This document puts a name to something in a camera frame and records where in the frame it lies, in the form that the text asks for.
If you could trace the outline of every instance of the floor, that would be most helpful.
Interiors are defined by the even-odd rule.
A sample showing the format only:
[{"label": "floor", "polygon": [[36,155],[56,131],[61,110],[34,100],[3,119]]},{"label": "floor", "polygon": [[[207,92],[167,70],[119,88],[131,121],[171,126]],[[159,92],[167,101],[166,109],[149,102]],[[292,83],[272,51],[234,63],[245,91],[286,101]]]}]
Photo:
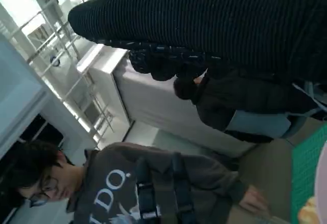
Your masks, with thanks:
[{"label": "floor", "polygon": [[[290,141],[294,145],[300,143],[321,125],[309,119]],[[135,123],[125,141],[183,153],[206,153],[188,140],[141,122]],[[260,145],[241,158],[240,168],[241,178],[266,195],[272,214],[287,221],[290,220],[291,151],[292,145],[285,140]]]}]

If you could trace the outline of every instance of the black hair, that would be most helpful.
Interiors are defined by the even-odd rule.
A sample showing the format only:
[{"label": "black hair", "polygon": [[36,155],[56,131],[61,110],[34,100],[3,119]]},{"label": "black hair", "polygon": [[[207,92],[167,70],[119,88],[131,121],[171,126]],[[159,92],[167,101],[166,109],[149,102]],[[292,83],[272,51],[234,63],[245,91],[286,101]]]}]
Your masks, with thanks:
[{"label": "black hair", "polygon": [[47,169],[57,163],[59,148],[51,143],[32,141],[21,144],[7,180],[12,189],[29,188],[38,182]]},{"label": "black hair", "polygon": [[174,91],[179,99],[190,100],[197,91],[197,85],[192,79],[177,78],[174,81]]}]

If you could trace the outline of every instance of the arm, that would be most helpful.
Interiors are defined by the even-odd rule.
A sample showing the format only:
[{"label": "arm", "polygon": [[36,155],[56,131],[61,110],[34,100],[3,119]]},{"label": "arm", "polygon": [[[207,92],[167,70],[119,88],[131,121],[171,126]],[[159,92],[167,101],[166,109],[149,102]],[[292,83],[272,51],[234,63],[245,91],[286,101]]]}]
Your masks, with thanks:
[{"label": "arm", "polygon": [[[165,173],[172,161],[171,152],[154,147],[124,142],[109,147],[132,162],[144,157],[150,167],[160,173]],[[183,155],[183,159],[193,186],[222,196],[228,195],[235,203],[243,198],[248,187],[239,181],[237,172],[231,172],[218,161],[201,155]]]}]

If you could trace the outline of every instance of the person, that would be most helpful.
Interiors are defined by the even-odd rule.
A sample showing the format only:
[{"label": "person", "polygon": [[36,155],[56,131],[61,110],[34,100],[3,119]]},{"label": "person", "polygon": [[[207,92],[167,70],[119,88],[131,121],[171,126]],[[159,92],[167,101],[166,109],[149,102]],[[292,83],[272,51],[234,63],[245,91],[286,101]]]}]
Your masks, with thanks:
[{"label": "person", "polygon": [[[24,143],[7,180],[31,206],[69,198],[67,212],[74,212],[74,223],[137,223],[135,165],[144,158],[155,182],[158,213],[166,223],[175,223],[175,198],[168,173],[172,152],[120,142],[85,155],[87,161],[79,167],[70,164],[52,144]],[[182,158],[198,223],[236,224],[246,223],[246,219],[253,223],[256,216],[269,217],[262,193],[241,182],[237,172],[202,155]]]},{"label": "person", "polygon": [[[292,122],[294,115],[318,108],[308,95],[292,84],[283,84],[267,75],[253,76],[236,69],[219,72],[215,69],[214,75],[206,73],[203,78],[194,80],[177,78],[173,85],[178,98],[191,100],[196,106],[204,124],[247,142],[265,143],[271,142],[273,138],[229,130],[236,110],[266,115],[289,113],[288,120]],[[324,116],[325,112],[321,111],[313,117],[321,120]]]}]

